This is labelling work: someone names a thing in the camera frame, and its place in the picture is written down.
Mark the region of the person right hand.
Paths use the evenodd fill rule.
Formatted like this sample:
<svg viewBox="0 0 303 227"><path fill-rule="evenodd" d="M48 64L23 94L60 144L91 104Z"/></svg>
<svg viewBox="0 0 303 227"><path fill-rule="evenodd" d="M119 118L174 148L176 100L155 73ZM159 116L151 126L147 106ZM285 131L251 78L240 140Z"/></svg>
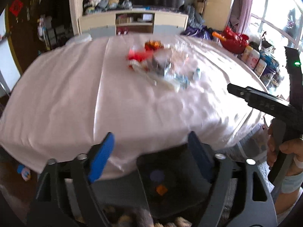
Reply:
<svg viewBox="0 0 303 227"><path fill-rule="evenodd" d="M268 151L267 151L266 161L267 161L267 164L270 167L272 167L277 160L277 152L275 150L276 145L275 145L275 140L273 137L272 125L269 126L268 135L269 135L269 140L267 143ZM301 138L296 138L293 140L286 141L279 146L279 149L284 154L295 154L297 160L299 162L302 162L302 139ZM301 172L302 172L302 169L299 168L295 164L295 162L292 162L292 165L287 172L287 176L298 175Z"/></svg>

